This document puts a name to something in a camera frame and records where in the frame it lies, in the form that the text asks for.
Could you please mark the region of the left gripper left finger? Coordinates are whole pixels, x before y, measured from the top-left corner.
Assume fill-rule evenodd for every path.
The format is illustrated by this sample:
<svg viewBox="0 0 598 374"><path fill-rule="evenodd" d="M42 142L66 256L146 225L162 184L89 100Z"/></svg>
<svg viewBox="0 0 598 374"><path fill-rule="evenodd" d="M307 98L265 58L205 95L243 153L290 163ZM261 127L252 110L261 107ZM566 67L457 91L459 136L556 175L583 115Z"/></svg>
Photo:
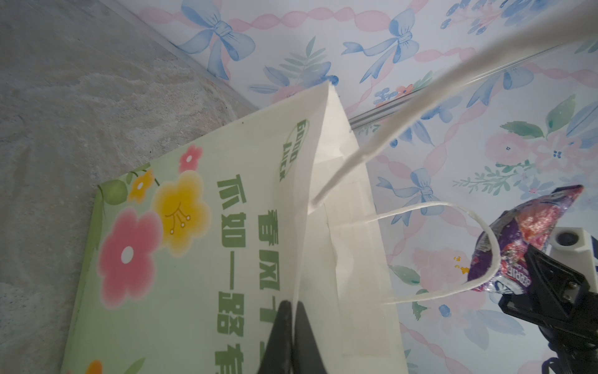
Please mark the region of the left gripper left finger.
<svg viewBox="0 0 598 374"><path fill-rule="evenodd" d="M290 301L280 303L258 374L292 373L293 309Z"/></svg>

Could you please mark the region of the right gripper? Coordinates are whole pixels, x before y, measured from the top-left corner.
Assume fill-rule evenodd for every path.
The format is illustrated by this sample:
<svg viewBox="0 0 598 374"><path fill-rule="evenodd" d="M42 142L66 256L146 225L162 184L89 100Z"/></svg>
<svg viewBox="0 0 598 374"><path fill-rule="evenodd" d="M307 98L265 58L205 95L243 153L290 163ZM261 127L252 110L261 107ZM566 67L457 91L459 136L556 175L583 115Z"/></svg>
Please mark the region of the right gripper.
<svg viewBox="0 0 598 374"><path fill-rule="evenodd" d="M555 358L542 373L597 372L597 294L571 267L529 246L524 256L531 279L521 295L503 295L503 313L540 327Z"/></svg>

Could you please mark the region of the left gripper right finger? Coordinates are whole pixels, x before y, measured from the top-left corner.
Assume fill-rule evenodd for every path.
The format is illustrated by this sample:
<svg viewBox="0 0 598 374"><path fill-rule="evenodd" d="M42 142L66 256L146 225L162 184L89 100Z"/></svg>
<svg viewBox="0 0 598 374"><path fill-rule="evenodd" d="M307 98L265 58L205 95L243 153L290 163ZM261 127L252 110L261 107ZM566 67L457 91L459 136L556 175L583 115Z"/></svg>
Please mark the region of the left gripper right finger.
<svg viewBox="0 0 598 374"><path fill-rule="evenodd" d="M305 306L297 304L294 325L293 373L327 374Z"/></svg>

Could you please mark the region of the white paper bag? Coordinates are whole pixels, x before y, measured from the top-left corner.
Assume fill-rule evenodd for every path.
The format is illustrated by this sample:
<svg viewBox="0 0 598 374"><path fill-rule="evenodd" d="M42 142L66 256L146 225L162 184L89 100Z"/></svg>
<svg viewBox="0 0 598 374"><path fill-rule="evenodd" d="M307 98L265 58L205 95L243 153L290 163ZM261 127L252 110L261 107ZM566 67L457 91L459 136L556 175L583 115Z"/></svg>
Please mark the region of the white paper bag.
<svg viewBox="0 0 598 374"><path fill-rule="evenodd" d="M254 373L301 298L331 373L539 373L553 356L467 281L480 227L581 184L597 233L597 41L512 59L434 104L308 216L305 201L456 65L595 1L124 1L258 108L98 186L63 373Z"/></svg>

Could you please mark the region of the purple snack pack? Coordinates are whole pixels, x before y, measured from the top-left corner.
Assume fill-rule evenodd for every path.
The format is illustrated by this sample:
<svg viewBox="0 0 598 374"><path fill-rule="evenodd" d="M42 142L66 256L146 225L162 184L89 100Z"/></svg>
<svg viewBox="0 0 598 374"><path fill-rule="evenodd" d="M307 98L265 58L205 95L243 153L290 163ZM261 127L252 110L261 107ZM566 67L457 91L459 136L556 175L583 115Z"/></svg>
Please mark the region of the purple snack pack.
<svg viewBox="0 0 598 374"><path fill-rule="evenodd" d="M491 280L476 287L503 295L522 295L532 283L525 255L530 246L545 252L558 220L582 194L582 185L555 189L551 194L506 210L491 224L501 249L501 266Z"/></svg>

